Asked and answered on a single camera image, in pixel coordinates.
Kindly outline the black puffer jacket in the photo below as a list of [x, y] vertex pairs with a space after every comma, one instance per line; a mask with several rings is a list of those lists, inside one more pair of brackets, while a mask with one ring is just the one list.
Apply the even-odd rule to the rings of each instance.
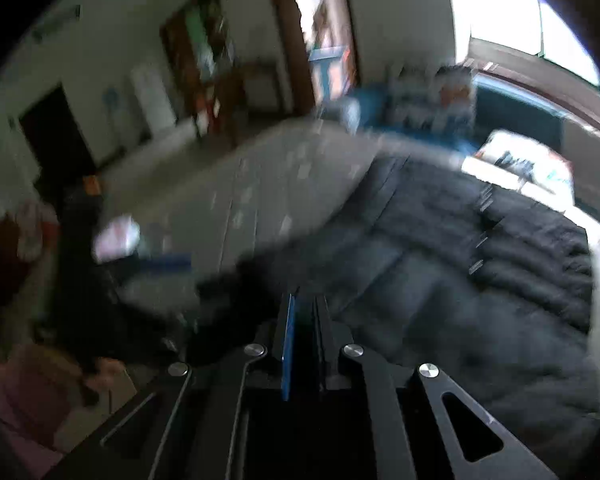
[[550, 469], [600, 426], [586, 355], [594, 275], [585, 230], [468, 174], [378, 157], [324, 226], [202, 282], [245, 320], [266, 294], [322, 296], [392, 364], [439, 365]]

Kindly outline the grey star quilted bedspread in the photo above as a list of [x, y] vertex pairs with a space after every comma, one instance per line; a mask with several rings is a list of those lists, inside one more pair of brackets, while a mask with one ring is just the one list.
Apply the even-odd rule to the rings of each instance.
[[206, 278], [321, 226], [377, 151], [374, 140], [321, 119], [250, 132], [238, 148], [187, 134], [144, 146], [105, 172], [104, 217], [132, 217], [143, 255], [188, 267], [134, 276], [123, 298], [157, 312], [196, 304]]

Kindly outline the white cabinet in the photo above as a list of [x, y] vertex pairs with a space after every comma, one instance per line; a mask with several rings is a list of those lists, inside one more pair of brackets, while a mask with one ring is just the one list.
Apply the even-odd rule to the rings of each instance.
[[176, 125], [176, 115], [160, 70], [152, 64], [138, 64], [132, 68], [130, 77], [149, 132], [162, 136]]

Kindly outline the wooden desk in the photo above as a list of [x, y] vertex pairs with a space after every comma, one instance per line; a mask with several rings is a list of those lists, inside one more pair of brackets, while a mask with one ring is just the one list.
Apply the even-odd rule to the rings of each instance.
[[277, 63], [272, 58], [239, 62], [233, 70], [236, 126], [275, 124], [290, 116]]

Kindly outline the white embroidered pillow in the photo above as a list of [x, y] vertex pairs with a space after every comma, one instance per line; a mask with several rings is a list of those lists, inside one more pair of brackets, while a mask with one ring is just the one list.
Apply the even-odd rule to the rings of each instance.
[[493, 130], [460, 169], [484, 182], [539, 198], [565, 210], [574, 205], [571, 164], [547, 145], [507, 130]]

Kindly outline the butterfly print pillow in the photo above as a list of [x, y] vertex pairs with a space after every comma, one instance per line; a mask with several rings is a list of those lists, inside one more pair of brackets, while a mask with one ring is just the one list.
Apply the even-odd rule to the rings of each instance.
[[387, 76], [386, 121], [439, 134], [471, 132], [476, 120], [475, 72], [464, 65], [393, 64]]

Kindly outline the wooden wall shelf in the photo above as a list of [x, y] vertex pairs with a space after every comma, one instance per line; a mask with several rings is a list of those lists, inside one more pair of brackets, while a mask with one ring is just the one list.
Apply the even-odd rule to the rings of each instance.
[[160, 39], [184, 110], [203, 119], [205, 132], [222, 134], [236, 148], [236, 113], [244, 88], [221, 0], [187, 0], [160, 27]]

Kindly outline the wooden door frame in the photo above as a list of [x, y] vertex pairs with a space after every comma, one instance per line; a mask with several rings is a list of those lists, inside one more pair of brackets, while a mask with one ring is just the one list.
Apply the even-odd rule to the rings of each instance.
[[296, 115], [358, 86], [350, 0], [272, 0]]

